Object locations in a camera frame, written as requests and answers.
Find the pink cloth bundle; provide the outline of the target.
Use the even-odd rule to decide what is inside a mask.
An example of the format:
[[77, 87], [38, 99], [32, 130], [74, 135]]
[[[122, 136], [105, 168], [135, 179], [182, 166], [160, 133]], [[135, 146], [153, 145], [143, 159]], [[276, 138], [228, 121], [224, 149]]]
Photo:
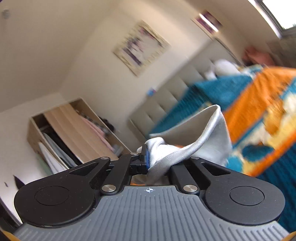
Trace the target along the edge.
[[244, 49], [244, 54], [242, 57], [243, 62], [247, 65], [266, 65], [266, 66], [276, 66], [275, 61], [271, 55], [267, 52], [261, 52], [254, 48], [253, 46], [246, 47]]

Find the white garment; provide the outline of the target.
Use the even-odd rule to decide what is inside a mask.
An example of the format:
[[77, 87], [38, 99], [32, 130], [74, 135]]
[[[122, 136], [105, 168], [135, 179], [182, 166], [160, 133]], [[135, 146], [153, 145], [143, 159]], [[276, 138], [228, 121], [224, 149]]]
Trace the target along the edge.
[[146, 175], [133, 176], [135, 185], [164, 185], [171, 166], [191, 157], [200, 157], [226, 166], [232, 144], [219, 105], [212, 105], [161, 133], [151, 134], [145, 142], [149, 153]]

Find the framed floral wall picture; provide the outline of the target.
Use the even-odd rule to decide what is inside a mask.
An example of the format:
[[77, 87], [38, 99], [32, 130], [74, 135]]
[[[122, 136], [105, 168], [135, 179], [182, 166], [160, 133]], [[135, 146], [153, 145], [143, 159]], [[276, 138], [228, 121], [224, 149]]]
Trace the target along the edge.
[[169, 48], [170, 44], [163, 37], [146, 22], [139, 21], [115, 46], [113, 53], [135, 76], [139, 76]]

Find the pink hanging garment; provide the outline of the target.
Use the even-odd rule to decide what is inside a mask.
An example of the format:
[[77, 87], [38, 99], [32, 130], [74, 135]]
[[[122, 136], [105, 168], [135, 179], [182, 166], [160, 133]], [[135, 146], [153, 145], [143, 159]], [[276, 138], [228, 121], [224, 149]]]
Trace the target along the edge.
[[79, 117], [93, 130], [93, 132], [100, 138], [100, 140], [107, 146], [107, 148], [114, 152], [114, 148], [111, 146], [111, 144], [109, 144], [109, 142], [105, 138], [105, 133], [93, 122], [89, 121], [88, 119], [82, 116]]

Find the small blue item on headboard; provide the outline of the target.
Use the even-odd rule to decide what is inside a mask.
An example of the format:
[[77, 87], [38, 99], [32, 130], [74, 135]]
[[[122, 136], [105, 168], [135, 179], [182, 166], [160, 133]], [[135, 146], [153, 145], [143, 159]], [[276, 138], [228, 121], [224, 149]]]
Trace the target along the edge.
[[150, 88], [150, 89], [147, 91], [147, 96], [153, 96], [155, 93], [156, 93], [156, 90], [153, 89], [153, 88]]

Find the white pillow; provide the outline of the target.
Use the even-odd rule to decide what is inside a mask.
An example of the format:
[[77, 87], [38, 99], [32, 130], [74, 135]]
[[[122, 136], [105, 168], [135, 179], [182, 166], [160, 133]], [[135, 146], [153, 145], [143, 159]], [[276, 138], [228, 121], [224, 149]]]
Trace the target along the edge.
[[206, 80], [216, 80], [218, 77], [240, 75], [237, 66], [225, 59], [219, 59], [211, 63], [210, 67], [204, 72]]

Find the wooden open wardrobe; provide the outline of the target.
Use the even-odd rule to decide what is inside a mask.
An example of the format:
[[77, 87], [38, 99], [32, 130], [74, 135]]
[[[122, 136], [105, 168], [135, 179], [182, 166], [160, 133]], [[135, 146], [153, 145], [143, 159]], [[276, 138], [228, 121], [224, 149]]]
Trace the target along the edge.
[[[105, 133], [114, 152], [79, 116], [93, 122]], [[100, 157], [110, 157], [116, 161], [120, 156], [131, 153], [82, 98], [30, 117], [27, 141], [53, 173]]]

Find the teal orange floral blanket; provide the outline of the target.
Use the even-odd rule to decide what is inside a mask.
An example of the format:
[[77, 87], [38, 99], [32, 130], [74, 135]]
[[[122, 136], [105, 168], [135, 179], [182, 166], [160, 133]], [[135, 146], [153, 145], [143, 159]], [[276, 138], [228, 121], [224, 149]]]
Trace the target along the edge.
[[228, 168], [278, 187], [286, 204], [280, 224], [295, 231], [295, 69], [254, 67], [246, 74], [195, 82], [153, 129], [161, 133], [217, 104], [233, 151]]

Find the window with grey frame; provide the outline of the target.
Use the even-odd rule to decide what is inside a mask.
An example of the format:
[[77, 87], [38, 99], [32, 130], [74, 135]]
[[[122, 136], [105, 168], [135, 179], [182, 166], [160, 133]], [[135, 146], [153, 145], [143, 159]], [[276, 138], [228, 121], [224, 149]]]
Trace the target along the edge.
[[249, 2], [278, 38], [295, 37], [295, 0], [249, 0]]

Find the purple wall poster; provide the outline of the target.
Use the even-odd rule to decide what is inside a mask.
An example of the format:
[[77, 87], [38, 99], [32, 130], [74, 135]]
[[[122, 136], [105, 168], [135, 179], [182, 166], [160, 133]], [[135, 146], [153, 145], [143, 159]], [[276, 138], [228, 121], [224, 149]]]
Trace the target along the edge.
[[219, 33], [223, 26], [209, 11], [202, 11], [191, 20], [211, 39]]

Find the grey tufted headboard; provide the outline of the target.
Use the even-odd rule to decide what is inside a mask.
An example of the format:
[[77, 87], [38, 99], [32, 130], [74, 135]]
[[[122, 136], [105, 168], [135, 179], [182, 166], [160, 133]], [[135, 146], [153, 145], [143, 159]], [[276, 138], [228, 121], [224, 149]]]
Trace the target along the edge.
[[153, 96], [143, 100], [132, 112], [128, 127], [136, 139], [143, 143], [155, 125], [180, 101], [189, 86], [203, 81], [203, 74], [219, 59], [242, 64], [221, 40], [211, 40], [175, 71]]

